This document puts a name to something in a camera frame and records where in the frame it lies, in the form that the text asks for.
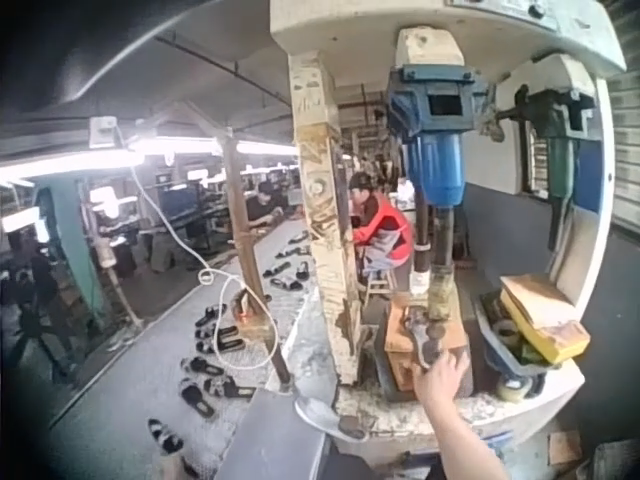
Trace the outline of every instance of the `white wall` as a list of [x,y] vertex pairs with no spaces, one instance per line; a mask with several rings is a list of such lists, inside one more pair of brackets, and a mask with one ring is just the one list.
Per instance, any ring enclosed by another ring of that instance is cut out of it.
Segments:
[[505,134],[502,143],[495,143],[477,131],[462,135],[467,182],[499,192],[520,193],[517,126],[509,120],[503,120],[500,125]]

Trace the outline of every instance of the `hand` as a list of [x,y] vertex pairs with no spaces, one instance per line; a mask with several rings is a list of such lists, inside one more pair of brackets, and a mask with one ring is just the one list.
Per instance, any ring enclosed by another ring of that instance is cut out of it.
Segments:
[[441,409],[454,407],[453,399],[468,368],[469,356],[466,352],[457,359],[448,350],[440,354],[429,371],[413,365],[413,388],[428,416]]

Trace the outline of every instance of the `tape roll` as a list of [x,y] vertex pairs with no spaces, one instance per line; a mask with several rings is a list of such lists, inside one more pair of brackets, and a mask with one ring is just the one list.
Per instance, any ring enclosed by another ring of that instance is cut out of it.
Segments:
[[516,348],[520,343],[520,331],[513,320],[500,320],[493,324],[492,330],[507,348]]
[[501,375],[496,385],[496,395],[505,402],[519,403],[525,399],[532,386],[531,377],[514,379]]

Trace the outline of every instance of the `roller shutter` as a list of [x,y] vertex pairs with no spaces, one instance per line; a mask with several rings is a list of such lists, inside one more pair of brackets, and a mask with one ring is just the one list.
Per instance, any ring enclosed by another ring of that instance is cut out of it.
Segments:
[[627,73],[609,81],[616,143],[613,222],[640,234],[640,2],[602,3],[627,61]]

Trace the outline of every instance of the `wooden block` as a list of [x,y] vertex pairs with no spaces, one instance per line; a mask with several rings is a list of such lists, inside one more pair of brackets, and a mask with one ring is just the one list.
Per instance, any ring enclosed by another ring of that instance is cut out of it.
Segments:
[[571,430],[549,435],[549,465],[575,462],[581,458],[580,432]]
[[545,275],[519,275],[500,280],[534,328],[563,325],[578,319],[576,308]]
[[[404,327],[404,318],[407,309],[416,299],[412,299],[408,293],[402,292],[391,299],[387,331],[385,335],[384,350],[389,359],[391,371],[396,380],[398,390],[408,392],[413,390],[413,376],[411,373],[415,352],[413,341]],[[442,346],[445,349],[463,347],[467,344],[467,336],[464,331],[460,314],[460,301],[458,289],[453,289],[451,295],[451,320],[445,322],[445,336]]]

